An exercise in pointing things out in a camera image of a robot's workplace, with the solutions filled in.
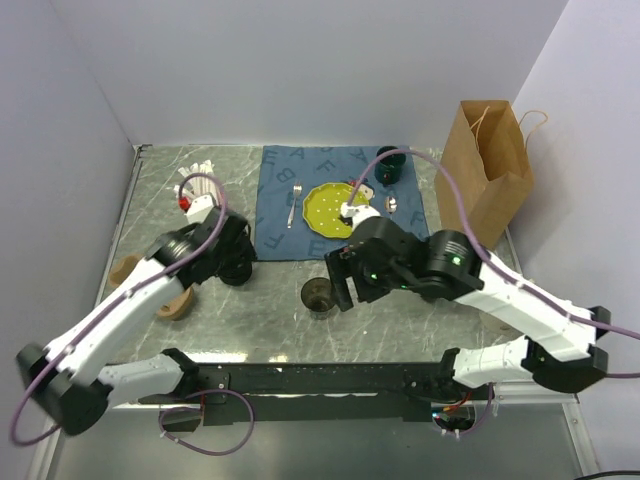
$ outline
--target polka dot plate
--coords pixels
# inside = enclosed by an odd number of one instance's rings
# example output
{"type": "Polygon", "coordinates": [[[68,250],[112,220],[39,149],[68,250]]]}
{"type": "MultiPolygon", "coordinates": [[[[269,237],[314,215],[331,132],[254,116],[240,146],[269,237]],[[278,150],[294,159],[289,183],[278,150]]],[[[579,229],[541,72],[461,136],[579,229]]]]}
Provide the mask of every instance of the polka dot plate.
{"type": "MultiPolygon", "coordinates": [[[[325,183],[309,192],[302,203],[302,217],[309,228],[326,238],[349,238],[351,227],[340,221],[340,206],[349,199],[353,187],[346,183],[325,183]]],[[[358,192],[354,205],[369,205],[358,192]]]]}

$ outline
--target dark green cup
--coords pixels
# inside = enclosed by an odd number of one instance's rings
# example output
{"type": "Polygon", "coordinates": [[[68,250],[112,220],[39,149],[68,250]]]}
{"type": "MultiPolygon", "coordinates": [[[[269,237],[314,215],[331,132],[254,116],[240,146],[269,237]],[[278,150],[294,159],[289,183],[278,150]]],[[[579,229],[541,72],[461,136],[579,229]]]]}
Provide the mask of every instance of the dark green cup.
{"type": "MultiPolygon", "coordinates": [[[[378,150],[376,156],[379,156],[390,150],[396,150],[398,147],[391,145],[382,147],[378,150]]],[[[392,185],[400,180],[402,175],[402,167],[407,161],[407,156],[404,153],[396,153],[395,155],[389,155],[387,158],[378,162],[375,168],[375,177],[382,185],[392,185]]]]}

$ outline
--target white wall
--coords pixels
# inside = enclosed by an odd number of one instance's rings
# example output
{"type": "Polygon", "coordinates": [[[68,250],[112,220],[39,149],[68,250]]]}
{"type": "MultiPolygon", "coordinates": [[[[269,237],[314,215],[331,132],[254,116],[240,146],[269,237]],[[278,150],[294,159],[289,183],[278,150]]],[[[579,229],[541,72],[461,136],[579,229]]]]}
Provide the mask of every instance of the white wall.
{"type": "MultiPolygon", "coordinates": [[[[525,272],[640,330],[640,3],[571,0],[515,102],[551,118],[532,137],[537,185],[513,222],[525,272]]],[[[611,371],[640,371],[640,344],[601,341],[611,371]]],[[[640,468],[640,380],[581,395],[605,468],[640,468]]]]}
{"type": "Polygon", "coordinates": [[[52,0],[136,143],[443,146],[566,0],[52,0]]]}
{"type": "MultiPolygon", "coordinates": [[[[2,2],[0,65],[0,477],[15,480],[33,449],[8,442],[14,356],[90,310],[133,151],[46,0],[2,2]]],[[[42,421],[29,408],[22,435],[42,421]]]]}

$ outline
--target brown paper bag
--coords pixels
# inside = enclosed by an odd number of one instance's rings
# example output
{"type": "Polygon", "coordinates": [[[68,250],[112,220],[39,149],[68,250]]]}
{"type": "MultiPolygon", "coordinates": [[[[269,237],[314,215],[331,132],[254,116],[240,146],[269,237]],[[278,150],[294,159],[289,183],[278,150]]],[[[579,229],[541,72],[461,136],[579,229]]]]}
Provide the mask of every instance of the brown paper bag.
{"type": "MultiPolygon", "coordinates": [[[[478,240],[493,249],[534,183],[522,132],[509,102],[460,102],[441,164],[460,188],[478,240]],[[476,127],[472,132],[470,126],[486,107],[476,147],[476,127]]],[[[462,231],[453,192],[440,172],[435,185],[442,228],[462,231]]]]}

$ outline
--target blue placemat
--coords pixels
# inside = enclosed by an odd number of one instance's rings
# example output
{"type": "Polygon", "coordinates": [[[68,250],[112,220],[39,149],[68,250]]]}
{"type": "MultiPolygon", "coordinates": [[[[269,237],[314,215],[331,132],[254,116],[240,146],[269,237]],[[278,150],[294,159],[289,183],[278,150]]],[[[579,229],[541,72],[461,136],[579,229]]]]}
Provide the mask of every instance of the blue placemat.
{"type": "MultiPolygon", "coordinates": [[[[258,260],[318,260],[325,253],[346,245],[346,240],[328,239],[313,232],[302,218],[302,202],[318,185],[356,180],[376,157],[379,148],[264,147],[256,205],[255,247],[258,260]],[[296,205],[293,227],[288,229],[287,217],[296,180],[302,182],[302,195],[296,205]]],[[[407,158],[398,183],[383,187],[375,179],[373,171],[366,183],[375,192],[369,201],[371,206],[418,238],[425,239],[429,235],[411,157],[407,158]],[[398,202],[393,216],[384,209],[384,199],[389,195],[398,202]]]]}

